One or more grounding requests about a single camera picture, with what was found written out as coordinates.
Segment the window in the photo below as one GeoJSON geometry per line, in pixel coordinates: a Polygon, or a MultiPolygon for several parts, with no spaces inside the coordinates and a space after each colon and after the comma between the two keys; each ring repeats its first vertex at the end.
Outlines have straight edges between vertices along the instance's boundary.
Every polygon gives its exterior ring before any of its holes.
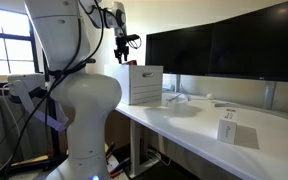
{"type": "Polygon", "coordinates": [[[27,15],[0,10],[0,74],[37,71],[34,33],[27,15]]]}

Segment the white box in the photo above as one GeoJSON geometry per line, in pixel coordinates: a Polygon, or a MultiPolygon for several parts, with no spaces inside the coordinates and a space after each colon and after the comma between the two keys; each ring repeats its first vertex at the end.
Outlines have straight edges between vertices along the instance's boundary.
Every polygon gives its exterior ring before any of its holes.
{"type": "Polygon", "coordinates": [[[217,132],[218,140],[234,144],[237,128],[237,116],[238,112],[236,109],[228,108],[222,112],[217,132]]]}
{"type": "Polygon", "coordinates": [[[163,66],[105,65],[104,74],[121,85],[121,102],[139,104],[161,99],[163,66]]]}

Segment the desk leg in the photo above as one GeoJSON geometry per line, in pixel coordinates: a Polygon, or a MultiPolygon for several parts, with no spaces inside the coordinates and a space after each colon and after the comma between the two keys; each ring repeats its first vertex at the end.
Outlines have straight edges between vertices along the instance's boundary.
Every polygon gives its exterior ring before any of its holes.
{"type": "Polygon", "coordinates": [[[152,161],[149,160],[143,164],[140,164],[140,132],[141,125],[136,121],[131,120],[131,178],[135,178],[159,162],[157,158],[153,158],[152,161]]]}

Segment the white robot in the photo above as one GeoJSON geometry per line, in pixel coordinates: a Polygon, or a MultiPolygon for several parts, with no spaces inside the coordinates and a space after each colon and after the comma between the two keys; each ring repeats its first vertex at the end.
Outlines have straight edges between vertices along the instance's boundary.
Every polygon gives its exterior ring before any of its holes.
{"type": "MultiPolygon", "coordinates": [[[[90,54],[90,43],[80,13],[81,7],[89,12],[88,15],[96,28],[101,28],[103,19],[104,27],[115,29],[115,55],[119,61],[122,55],[126,59],[128,47],[124,6],[122,3],[113,3],[110,9],[99,9],[95,5],[100,1],[25,0],[28,15],[45,51],[50,71],[63,70],[74,57],[78,46],[78,54],[68,69],[85,60],[90,54]]],[[[86,74],[82,68],[61,82],[52,91],[51,97],[62,105],[75,108],[76,115],[67,129],[68,159],[47,179],[110,179],[104,152],[104,125],[108,114],[120,101],[119,83],[103,75],[86,74]]]]}

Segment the small white box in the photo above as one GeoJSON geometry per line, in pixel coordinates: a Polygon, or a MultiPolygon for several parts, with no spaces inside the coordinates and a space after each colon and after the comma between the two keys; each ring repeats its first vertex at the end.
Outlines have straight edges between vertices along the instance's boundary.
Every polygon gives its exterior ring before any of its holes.
{"type": "Polygon", "coordinates": [[[237,110],[231,108],[226,109],[221,114],[217,133],[218,140],[234,144],[237,128],[237,116],[237,110]]]}
{"type": "Polygon", "coordinates": [[[121,102],[139,104],[161,99],[163,66],[105,65],[104,74],[121,85],[121,102]]]}

